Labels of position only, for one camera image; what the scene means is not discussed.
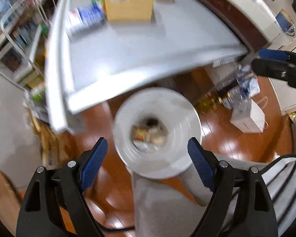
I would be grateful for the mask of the yellow rabbit cartoon box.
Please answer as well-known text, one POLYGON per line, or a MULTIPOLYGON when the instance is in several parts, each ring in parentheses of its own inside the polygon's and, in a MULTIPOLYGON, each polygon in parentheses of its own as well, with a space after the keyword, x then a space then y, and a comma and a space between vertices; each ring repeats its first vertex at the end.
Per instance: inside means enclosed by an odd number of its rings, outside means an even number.
POLYGON ((104 0, 106 17, 115 22, 149 22, 155 0, 104 0))

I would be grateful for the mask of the blue white wrapper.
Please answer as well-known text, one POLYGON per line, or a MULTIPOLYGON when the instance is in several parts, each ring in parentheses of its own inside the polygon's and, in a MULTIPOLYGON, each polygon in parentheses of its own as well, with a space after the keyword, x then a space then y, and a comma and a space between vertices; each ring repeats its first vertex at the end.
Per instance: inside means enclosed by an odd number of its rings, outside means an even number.
POLYGON ((93 1, 87 7, 78 7, 69 10, 66 15, 65 27, 68 36, 86 31, 102 24, 105 13, 100 2, 93 1))

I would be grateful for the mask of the white plastic trash bag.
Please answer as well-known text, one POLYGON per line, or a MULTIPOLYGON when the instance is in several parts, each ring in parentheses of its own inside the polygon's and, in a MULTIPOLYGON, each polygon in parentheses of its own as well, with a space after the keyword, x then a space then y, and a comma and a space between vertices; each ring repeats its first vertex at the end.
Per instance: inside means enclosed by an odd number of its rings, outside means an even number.
POLYGON ((192 161, 188 140, 201 141, 201 122, 194 106, 167 88, 147 88, 127 98, 118 109, 113 140, 129 172, 149 179, 168 179, 192 161))

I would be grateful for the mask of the striped shirt torso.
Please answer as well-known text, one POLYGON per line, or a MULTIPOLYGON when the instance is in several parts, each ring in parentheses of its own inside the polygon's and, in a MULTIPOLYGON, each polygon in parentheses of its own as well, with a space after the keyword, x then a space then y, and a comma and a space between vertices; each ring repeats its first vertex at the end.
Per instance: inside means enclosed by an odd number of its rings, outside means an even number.
POLYGON ((227 162, 234 168, 255 166, 259 170, 273 202, 278 236, 282 236, 296 219, 296 155, 284 155, 269 164, 236 159, 227 162))

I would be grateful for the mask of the grey trouser leg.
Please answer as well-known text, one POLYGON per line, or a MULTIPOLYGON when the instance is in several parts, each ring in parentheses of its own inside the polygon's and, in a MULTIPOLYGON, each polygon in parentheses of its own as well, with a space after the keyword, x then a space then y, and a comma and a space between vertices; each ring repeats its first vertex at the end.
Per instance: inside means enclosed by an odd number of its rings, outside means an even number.
POLYGON ((212 193, 191 165, 178 175, 195 202, 158 180, 131 175, 136 236, 190 236, 201 220, 212 193))

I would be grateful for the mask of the white paper shopping bag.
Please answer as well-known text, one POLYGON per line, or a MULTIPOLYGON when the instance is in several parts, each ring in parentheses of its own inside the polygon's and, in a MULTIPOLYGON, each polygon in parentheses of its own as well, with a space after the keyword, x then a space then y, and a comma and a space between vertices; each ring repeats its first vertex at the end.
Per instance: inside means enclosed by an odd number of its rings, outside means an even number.
POLYGON ((263 133, 269 127, 263 111, 267 104, 267 96, 264 96, 258 102, 253 99, 244 101, 233 109, 230 123, 242 133, 263 133))

